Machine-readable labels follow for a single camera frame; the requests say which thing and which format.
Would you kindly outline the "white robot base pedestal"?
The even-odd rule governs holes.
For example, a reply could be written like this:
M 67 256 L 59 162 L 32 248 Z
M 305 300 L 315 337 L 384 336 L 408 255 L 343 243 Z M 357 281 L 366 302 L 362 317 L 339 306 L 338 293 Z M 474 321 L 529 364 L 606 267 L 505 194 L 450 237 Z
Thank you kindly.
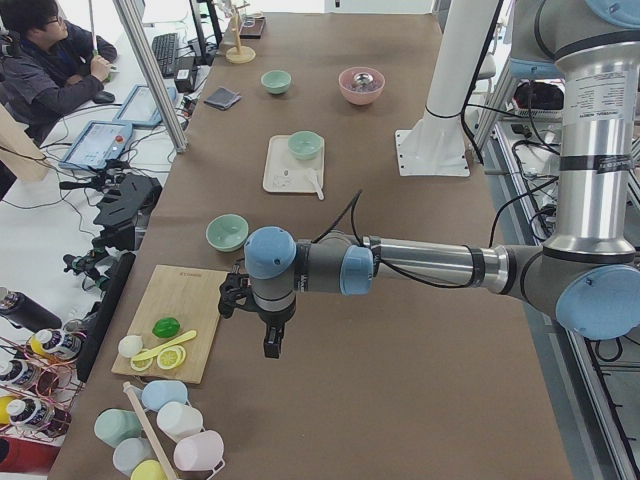
M 424 114 L 412 129 L 396 132 L 402 176 L 469 175 L 463 110 L 501 8 L 499 0 L 450 3 Z

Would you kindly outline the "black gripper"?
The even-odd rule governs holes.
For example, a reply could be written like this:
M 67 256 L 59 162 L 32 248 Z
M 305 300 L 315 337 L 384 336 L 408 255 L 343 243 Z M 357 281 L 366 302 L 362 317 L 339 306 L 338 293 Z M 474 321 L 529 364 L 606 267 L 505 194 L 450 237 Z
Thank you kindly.
M 256 303 L 249 275 L 234 272 L 227 274 L 226 279 L 219 287 L 219 292 L 218 311 L 223 318 L 230 318 L 235 309 L 240 309 L 256 313 L 265 324 L 268 324 L 263 340 L 264 355 L 266 358 L 278 359 L 282 349 L 282 325 L 293 317 L 295 301 L 292 301 L 286 308 L 268 311 Z

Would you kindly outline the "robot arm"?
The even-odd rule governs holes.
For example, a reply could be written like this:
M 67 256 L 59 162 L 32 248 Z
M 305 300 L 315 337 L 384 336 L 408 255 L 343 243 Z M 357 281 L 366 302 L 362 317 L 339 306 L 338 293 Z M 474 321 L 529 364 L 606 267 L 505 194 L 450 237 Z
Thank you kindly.
M 362 295 L 384 275 L 508 295 L 591 340 L 638 325 L 639 270 L 624 218 L 634 167 L 639 5 L 520 1 L 514 17 L 513 74 L 565 80 L 551 237 L 539 247 L 473 248 L 334 230 L 295 240 L 279 227 L 260 228 L 246 241 L 244 266 L 221 285 L 218 309 L 223 317 L 238 309 L 258 314 L 266 356 L 279 356 L 298 293 Z

